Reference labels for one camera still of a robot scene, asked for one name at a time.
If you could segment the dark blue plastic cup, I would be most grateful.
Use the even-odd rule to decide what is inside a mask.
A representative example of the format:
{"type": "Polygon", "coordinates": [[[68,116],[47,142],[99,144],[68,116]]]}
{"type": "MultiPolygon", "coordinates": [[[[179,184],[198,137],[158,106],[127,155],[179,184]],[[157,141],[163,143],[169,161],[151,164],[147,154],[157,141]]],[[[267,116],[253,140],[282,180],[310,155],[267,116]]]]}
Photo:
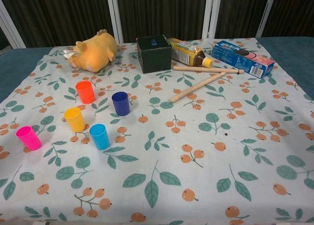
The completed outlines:
{"type": "Polygon", "coordinates": [[[126,116],[130,112],[128,94],[125,92],[116,92],[111,97],[116,114],[126,116]]]}

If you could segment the light blue plastic cup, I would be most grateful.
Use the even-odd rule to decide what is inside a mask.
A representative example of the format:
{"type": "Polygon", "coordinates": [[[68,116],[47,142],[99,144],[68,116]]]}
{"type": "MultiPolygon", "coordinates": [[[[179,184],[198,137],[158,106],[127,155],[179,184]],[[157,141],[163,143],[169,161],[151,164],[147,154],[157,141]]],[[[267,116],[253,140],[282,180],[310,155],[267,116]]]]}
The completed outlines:
{"type": "Polygon", "coordinates": [[[94,124],[90,127],[89,133],[98,150],[105,150],[109,147],[109,138],[104,124],[94,124]]]}

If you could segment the yellow plastic cup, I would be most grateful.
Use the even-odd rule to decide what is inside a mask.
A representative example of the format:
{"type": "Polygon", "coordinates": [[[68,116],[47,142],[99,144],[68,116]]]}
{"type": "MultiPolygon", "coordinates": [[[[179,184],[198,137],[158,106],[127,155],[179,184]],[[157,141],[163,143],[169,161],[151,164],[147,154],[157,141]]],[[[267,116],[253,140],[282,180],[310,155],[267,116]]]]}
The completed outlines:
{"type": "Polygon", "coordinates": [[[85,122],[78,107],[72,107],[64,112],[64,118],[73,132],[81,132],[85,129],[85,122]]]}

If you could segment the pink plastic cup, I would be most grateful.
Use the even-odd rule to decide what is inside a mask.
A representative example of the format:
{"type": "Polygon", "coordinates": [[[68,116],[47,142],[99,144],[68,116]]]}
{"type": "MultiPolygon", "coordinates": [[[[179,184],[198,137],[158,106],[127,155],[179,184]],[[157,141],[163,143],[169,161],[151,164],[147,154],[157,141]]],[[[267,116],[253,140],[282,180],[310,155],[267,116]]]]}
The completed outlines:
{"type": "Polygon", "coordinates": [[[41,148],[42,143],[31,126],[26,125],[17,130],[18,139],[31,151],[41,148]]]}

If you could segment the floral fruit print tablecloth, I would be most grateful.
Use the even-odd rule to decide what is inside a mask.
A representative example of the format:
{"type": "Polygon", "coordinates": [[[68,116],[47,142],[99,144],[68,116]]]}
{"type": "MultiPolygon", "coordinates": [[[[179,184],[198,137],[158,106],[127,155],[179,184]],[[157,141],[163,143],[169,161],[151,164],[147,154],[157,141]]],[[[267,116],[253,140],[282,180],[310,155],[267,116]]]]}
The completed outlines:
{"type": "Polygon", "coordinates": [[[314,225],[314,99],[279,65],[229,74],[143,74],[134,43],[93,74],[54,47],[0,103],[0,225],[314,225]],[[76,84],[92,83],[81,102],[76,84]],[[112,95],[128,94],[116,114],[112,95]],[[81,110],[85,129],[64,118],[81,110]],[[109,147],[89,133],[104,124],[109,147]],[[16,136],[29,125],[29,150],[16,136]]]}

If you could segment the plain wooden stick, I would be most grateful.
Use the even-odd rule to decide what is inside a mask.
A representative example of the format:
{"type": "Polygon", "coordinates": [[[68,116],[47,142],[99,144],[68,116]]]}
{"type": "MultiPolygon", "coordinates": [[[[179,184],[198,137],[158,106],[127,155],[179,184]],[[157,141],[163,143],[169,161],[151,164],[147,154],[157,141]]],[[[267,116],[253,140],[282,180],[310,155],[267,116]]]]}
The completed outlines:
{"type": "Polygon", "coordinates": [[[185,96],[187,96],[187,95],[193,93],[194,91],[196,91],[196,90],[198,90],[198,89],[204,87],[205,85],[207,85],[207,84],[209,84],[209,83],[211,83],[211,82],[217,80],[218,78],[224,76],[225,74],[226,74],[226,72],[221,72],[221,73],[219,73],[219,74],[217,74],[217,75],[214,75],[214,76],[212,76],[212,77],[209,77],[209,78],[207,78],[207,79],[205,79],[205,80],[203,80],[203,81],[201,81],[201,82],[199,82],[199,83],[193,85],[192,87],[190,87],[190,88],[188,88],[188,89],[186,89],[186,90],[180,92],[179,94],[177,94],[177,95],[171,97],[171,98],[169,99],[169,101],[170,101],[171,103],[175,103],[175,102],[179,101],[180,99],[184,98],[185,96]]]}

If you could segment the black cardboard box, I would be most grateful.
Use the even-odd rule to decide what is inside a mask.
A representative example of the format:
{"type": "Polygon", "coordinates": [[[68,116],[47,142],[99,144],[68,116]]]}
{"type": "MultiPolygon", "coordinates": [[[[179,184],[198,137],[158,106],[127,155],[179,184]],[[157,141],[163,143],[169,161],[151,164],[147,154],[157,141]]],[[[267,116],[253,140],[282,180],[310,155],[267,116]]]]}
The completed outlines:
{"type": "Polygon", "coordinates": [[[144,74],[171,69],[172,47],[165,35],[137,38],[136,43],[144,74]]]}

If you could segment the wooden stick with black band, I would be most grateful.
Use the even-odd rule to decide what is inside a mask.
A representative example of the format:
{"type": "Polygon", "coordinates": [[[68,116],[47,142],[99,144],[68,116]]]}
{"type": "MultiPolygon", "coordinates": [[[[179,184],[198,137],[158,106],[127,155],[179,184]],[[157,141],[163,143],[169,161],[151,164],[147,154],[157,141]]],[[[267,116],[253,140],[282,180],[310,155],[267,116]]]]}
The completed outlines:
{"type": "Polygon", "coordinates": [[[204,67],[184,67],[184,66],[174,66],[175,71],[191,71],[191,72],[207,72],[207,73],[222,73],[227,74],[243,74],[244,70],[238,69],[225,69],[225,68],[204,68],[204,67]]]}

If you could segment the tea bottle yellow cap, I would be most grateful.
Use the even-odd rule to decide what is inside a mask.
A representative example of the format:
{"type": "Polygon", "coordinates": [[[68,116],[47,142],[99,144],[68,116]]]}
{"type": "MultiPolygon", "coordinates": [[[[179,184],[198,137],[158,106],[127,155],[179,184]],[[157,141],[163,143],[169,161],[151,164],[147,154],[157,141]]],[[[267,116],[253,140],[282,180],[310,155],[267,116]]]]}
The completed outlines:
{"type": "Polygon", "coordinates": [[[176,38],[168,41],[172,47],[172,59],[192,67],[212,67],[213,60],[200,47],[176,38]]]}

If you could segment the orange plastic cup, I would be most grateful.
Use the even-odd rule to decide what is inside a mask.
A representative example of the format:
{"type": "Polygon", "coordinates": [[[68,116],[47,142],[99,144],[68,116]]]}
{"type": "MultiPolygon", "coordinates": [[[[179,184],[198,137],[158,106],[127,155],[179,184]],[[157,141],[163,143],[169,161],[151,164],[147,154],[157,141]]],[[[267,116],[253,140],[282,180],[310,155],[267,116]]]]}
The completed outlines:
{"type": "Polygon", "coordinates": [[[82,103],[90,104],[95,101],[95,94],[90,81],[83,80],[78,82],[76,84],[76,91],[82,103]]]}

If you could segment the yellow plush animal toy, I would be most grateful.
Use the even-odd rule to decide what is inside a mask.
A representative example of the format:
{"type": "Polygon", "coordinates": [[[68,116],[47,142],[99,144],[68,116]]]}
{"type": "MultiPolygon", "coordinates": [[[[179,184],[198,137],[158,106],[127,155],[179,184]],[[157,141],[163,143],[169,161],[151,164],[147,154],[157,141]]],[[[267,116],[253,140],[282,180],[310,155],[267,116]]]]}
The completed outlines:
{"type": "Polygon", "coordinates": [[[114,61],[117,50],[114,37],[106,29],[101,29],[90,39],[77,41],[72,50],[63,52],[72,68],[96,73],[114,61]]]}

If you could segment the blue cookie box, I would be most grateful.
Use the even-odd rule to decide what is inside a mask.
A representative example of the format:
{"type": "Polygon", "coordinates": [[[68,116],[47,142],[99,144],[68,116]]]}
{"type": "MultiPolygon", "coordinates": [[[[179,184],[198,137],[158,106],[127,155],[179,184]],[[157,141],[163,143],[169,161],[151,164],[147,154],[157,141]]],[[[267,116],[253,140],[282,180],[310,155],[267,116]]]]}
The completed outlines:
{"type": "Polygon", "coordinates": [[[227,41],[218,42],[213,47],[211,56],[257,78],[263,78],[271,73],[275,64],[275,61],[267,57],[242,49],[227,41]]]}

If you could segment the teal table cover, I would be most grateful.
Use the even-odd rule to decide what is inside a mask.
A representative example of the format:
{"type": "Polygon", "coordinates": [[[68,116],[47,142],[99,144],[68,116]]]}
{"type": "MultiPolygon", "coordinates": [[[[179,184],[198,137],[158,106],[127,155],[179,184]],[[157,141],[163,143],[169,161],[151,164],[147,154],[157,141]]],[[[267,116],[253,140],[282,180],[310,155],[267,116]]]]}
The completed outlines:
{"type": "MultiPolygon", "coordinates": [[[[256,39],[297,84],[314,99],[314,37],[256,39]]],[[[14,49],[0,55],[0,103],[35,69],[51,47],[14,49]]]]}

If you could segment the dark folding screen white frame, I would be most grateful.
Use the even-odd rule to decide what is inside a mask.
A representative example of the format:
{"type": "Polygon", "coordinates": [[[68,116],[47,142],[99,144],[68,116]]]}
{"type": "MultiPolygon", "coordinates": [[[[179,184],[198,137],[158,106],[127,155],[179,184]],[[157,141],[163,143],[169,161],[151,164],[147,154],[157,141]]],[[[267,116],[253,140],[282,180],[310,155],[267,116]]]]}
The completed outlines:
{"type": "MultiPolygon", "coordinates": [[[[113,33],[107,0],[1,0],[26,47],[73,45],[113,33]]],[[[117,0],[126,43],[202,36],[206,0],[117,0]]],[[[255,37],[267,0],[221,0],[216,38],[255,37]]],[[[262,35],[314,37],[314,0],[274,0],[262,35]]]]}

